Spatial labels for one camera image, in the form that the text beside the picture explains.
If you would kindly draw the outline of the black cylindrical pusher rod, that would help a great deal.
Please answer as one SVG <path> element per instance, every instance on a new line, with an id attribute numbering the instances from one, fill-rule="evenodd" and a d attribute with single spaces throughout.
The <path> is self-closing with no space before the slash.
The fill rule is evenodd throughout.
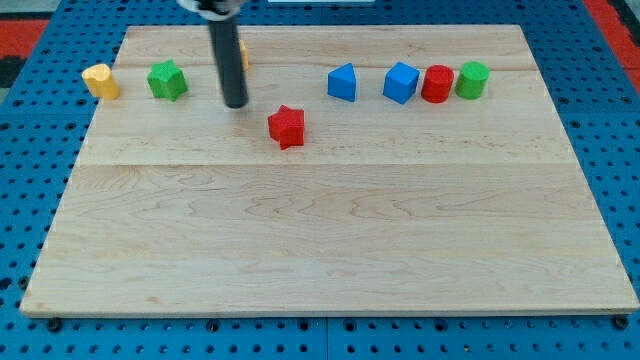
<path id="1" fill-rule="evenodd" d="M 237 17 L 209 21 L 208 29 L 225 105 L 239 109 L 249 102 L 240 51 Z"/>

